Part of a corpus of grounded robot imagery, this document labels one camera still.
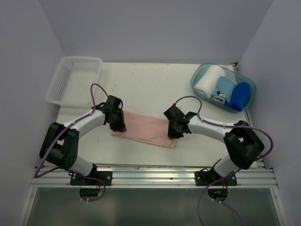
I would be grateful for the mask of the pink towel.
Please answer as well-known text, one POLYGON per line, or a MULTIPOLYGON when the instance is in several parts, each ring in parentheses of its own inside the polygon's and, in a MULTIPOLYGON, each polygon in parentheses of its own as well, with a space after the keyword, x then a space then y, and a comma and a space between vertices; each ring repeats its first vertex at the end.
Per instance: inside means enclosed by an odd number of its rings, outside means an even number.
POLYGON ((124 111, 126 132, 112 132, 112 137, 128 138, 161 147, 174 148, 175 139, 168 138, 168 120, 124 111))

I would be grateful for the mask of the white plastic basket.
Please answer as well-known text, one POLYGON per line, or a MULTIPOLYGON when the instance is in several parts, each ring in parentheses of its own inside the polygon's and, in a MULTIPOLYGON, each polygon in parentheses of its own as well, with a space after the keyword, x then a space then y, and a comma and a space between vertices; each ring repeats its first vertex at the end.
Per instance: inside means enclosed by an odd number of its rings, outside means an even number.
POLYGON ((99 81, 102 63, 102 59, 96 57, 64 57, 48 87, 45 101, 61 107, 91 106, 90 87, 99 81))

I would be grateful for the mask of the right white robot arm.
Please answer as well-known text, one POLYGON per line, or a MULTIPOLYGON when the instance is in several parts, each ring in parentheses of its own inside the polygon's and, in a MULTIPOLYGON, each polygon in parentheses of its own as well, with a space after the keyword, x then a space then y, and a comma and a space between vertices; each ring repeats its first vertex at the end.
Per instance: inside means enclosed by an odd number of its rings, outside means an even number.
POLYGON ((209 170, 210 181, 220 185, 230 173, 247 170, 264 150, 264 144, 245 121, 237 123, 209 122, 197 113, 184 114, 171 106, 164 112, 168 120, 168 138, 179 139, 184 134, 199 134, 225 144, 228 155, 218 160, 209 170))

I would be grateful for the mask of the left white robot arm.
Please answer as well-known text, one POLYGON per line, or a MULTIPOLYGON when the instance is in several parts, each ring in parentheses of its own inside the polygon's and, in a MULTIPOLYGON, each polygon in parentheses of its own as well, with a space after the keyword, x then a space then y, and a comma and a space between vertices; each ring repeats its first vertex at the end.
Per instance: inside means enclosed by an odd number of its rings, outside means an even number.
POLYGON ((95 164, 78 156, 79 140, 97 127, 109 124, 114 132, 126 132, 120 98, 109 95, 103 103, 95 105, 85 115, 66 123, 50 124, 40 149, 41 163, 45 161, 60 169, 81 176, 87 185, 94 184, 99 178, 95 164))

